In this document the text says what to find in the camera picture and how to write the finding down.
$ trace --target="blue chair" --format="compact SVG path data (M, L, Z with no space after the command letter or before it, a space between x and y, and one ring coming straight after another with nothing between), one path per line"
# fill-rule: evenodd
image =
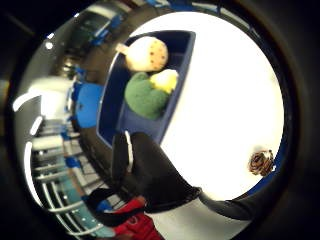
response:
M108 29L104 29L103 31L101 31L98 36L96 36L92 41L91 44L93 46L100 46L103 42L104 39L106 38L106 36L109 34L109 30Z
M167 0L167 2L159 0L147 0L147 3L154 7L170 6L175 11L194 11L194 7L190 0Z
M75 102L74 118L81 128L96 126L102 90L97 84L75 83L71 98Z

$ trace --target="blue seat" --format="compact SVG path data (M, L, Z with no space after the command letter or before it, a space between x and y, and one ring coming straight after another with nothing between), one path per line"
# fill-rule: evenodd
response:
M98 107L103 87L93 83L76 83L72 100L75 101L75 120L81 128L96 126Z
M104 39L106 38L106 36L109 34L109 30L108 29L104 29L103 31L101 31L99 33L98 36L96 36L92 41L91 41L91 44L93 46L100 46Z

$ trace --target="stuffed toy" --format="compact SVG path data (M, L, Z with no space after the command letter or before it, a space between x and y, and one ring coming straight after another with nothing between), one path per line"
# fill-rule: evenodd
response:
M167 105L170 94L177 84L178 73L164 70L149 78L145 72L132 76L125 89L125 101L130 109L141 117L155 120Z
M161 71L168 61L166 44L155 37L141 37L129 47L118 44L116 51L126 56L127 67L136 72Z

